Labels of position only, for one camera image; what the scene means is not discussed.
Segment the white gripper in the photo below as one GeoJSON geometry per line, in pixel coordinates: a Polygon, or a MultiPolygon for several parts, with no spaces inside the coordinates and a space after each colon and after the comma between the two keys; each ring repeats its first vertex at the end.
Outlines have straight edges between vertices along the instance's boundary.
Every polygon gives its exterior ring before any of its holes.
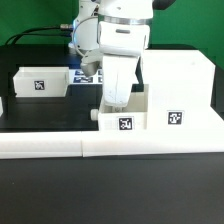
{"type": "Polygon", "coordinates": [[[104,55],[103,98],[107,106],[126,107],[136,80],[137,57],[104,55]]]}

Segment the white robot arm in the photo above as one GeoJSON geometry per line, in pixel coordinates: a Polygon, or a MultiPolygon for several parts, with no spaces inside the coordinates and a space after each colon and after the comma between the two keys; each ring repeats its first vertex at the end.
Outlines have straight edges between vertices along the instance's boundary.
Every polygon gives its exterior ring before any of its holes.
{"type": "Polygon", "coordinates": [[[103,72],[103,101],[127,106],[136,67],[148,48],[153,12],[176,0],[78,0],[69,47],[81,56],[81,69],[103,72]]]}

